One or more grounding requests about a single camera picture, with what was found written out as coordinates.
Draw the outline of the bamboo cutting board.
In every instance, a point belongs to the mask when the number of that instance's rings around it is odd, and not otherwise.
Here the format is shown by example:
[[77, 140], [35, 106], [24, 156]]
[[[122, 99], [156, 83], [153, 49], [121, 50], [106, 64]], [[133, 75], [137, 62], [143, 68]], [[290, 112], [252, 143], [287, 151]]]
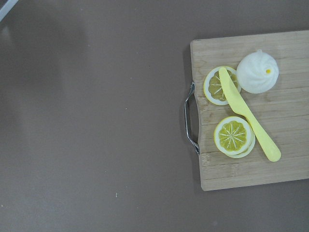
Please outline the bamboo cutting board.
[[[309, 176], [309, 33], [291, 31], [193, 40], [190, 44], [190, 94], [197, 102], [201, 188], [204, 191], [307, 179]], [[208, 73], [219, 66], [236, 68], [248, 54], [262, 50], [279, 67], [275, 86], [261, 94], [243, 90], [251, 116], [237, 102], [218, 106], [204, 94]], [[214, 130], [224, 118], [247, 120], [256, 135], [252, 151], [239, 158], [221, 152]]]

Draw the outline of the white steamed bun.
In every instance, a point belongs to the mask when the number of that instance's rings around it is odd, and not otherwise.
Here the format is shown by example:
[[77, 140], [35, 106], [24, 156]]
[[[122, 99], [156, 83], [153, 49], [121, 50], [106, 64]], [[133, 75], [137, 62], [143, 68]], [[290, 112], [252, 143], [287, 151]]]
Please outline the white steamed bun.
[[236, 76], [242, 89], [260, 94], [274, 87], [279, 77], [279, 68], [271, 55], [257, 50], [240, 61]]

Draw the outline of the upper lemon slice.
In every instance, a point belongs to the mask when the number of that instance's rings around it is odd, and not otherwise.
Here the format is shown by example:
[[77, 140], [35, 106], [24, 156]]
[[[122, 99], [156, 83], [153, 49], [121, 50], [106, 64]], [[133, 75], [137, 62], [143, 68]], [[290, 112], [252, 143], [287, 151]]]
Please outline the upper lemon slice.
[[[203, 84], [203, 91], [205, 97], [213, 104], [215, 105], [227, 105], [228, 101], [226, 100], [226, 97], [224, 95], [220, 78], [219, 78], [219, 69], [221, 66], [216, 67], [212, 69], [208, 75], [205, 78], [204, 84]], [[232, 79], [234, 85], [238, 89], [238, 91], [241, 91], [241, 87], [238, 84], [237, 76], [236, 76], [236, 70], [232, 67], [225, 66], [230, 78]]]

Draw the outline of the bottom lemon slice of stack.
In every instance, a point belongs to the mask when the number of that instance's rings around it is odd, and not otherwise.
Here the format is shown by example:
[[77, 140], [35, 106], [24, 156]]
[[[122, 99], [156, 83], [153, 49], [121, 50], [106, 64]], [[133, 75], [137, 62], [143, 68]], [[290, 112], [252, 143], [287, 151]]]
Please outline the bottom lemon slice of stack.
[[236, 155], [228, 155], [228, 154], [226, 154], [226, 156], [228, 156], [230, 158], [234, 158], [234, 159], [239, 159], [239, 158], [243, 158], [243, 157], [247, 156], [253, 150], [254, 145], [255, 145], [255, 141], [256, 141], [255, 134], [252, 133], [251, 143], [250, 143], [250, 145], [248, 146], [248, 148], [244, 152], [236, 154]]

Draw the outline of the yellow plastic knife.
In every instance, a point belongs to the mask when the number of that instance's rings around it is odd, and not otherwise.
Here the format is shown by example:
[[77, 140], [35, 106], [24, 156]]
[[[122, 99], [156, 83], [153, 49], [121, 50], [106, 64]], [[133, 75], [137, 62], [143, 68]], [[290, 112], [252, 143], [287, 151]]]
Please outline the yellow plastic knife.
[[233, 112], [244, 116], [247, 119], [268, 160], [271, 162], [279, 161], [281, 158], [279, 148], [257, 121], [238, 89], [234, 85], [225, 67], [221, 67], [219, 69], [219, 78], [226, 100], [228, 101], [228, 104]]

